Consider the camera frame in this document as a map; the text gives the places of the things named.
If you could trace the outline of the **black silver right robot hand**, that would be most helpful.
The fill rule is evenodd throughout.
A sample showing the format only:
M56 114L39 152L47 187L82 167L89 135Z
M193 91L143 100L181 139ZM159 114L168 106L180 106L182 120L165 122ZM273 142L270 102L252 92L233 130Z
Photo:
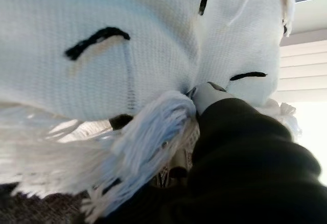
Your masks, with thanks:
M99 223L326 223L316 158L277 120L207 82L187 184L144 187Z

